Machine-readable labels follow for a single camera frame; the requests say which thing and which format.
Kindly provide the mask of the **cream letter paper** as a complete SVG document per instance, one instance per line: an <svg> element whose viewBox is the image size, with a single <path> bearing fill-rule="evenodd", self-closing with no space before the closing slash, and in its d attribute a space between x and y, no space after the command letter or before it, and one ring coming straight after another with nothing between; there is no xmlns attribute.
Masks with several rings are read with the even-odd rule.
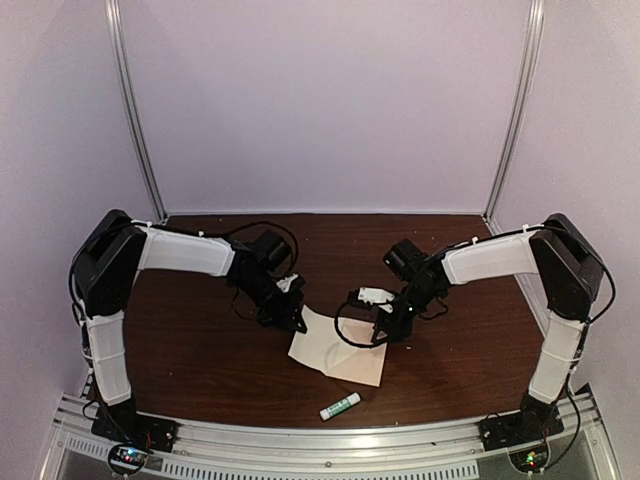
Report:
<svg viewBox="0 0 640 480"><path fill-rule="evenodd" d="M294 334L288 355L306 367L328 374L346 360L351 352L336 334L333 318L304 306L302 319L307 332Z"/></svg>

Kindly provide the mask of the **beige envelope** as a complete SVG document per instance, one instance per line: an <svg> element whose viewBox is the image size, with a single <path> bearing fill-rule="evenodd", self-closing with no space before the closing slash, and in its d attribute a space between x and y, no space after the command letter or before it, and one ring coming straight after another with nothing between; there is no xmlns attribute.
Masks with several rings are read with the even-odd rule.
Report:
<svg viewBox="0 0 640 480"><path fill-rule="evenodd" d="M339 319L339 328L340 332L348 340L358 344L370 344L373 334L373 325L371 323L341 317ZM338 380L379 387L385 362L386 346L380 345L369 349L351 346L344 340L342 342L347 345L351 355L325 375Z"/></svg>

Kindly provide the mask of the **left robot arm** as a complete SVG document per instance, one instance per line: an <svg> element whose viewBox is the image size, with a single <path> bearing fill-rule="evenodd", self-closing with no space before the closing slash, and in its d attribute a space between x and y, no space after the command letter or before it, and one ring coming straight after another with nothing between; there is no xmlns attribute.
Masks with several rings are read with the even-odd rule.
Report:
<svg viewBox="0 0 640 480"><path fill-rule="evenodd" d="M208 234L143 222L112 209L73 257L68 277L72 308L83 330L98 395L112 407L103 420L123 444L137 442L144 424L122 404L132 400L127 373L124 318L140 274L177 271L225 279L257 309L264 327L306 333L302 315L304 279L287 269L299 254L296 237L273 222L262 222L255 240L235 239L235 231Z"/></svg>

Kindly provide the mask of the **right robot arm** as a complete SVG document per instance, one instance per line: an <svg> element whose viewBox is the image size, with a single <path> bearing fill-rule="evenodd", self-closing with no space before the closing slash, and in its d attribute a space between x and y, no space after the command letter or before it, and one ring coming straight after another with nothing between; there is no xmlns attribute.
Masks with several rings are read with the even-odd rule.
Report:
<svg viewBox="0 0 640 480"><path fill-rule="evenodd" d="M401 281L397 293L362 287L357 300L380 308L371 342L407 338L413 320L448 290L470 282L516 275L539 277L547 301L549 326L534 374L512 430L519 440L535 440L551 424L549 407L558 400L570 371L579 362L586 330L595 317L605 266L573 222L562 213L486 239L447 246L432 255L410 240L395 244L384 262Z"/></svg>

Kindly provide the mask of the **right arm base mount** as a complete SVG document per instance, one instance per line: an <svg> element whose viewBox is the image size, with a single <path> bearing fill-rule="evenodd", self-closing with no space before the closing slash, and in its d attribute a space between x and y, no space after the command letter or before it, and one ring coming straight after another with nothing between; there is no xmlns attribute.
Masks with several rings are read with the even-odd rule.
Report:
<svg viewBox="0 0 640 480"><path fill-rule="evenodd" d="M564 425L557 406L525 395L514 413L491 413L478 422L485 451L510 448L560 434Z"/></svg>

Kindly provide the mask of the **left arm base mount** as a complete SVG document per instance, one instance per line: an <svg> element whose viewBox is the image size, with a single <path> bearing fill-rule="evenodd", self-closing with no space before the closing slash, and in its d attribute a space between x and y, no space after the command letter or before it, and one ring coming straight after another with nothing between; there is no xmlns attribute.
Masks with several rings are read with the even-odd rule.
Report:
<svg viewBox="0 0 640 480"><path fill-rule="evenodd" d="M172 452L176 421L140 414L134 397L115 405L107 405L100 396L96 400L98 410L91 427L94 435L145 451Z"/></svg>

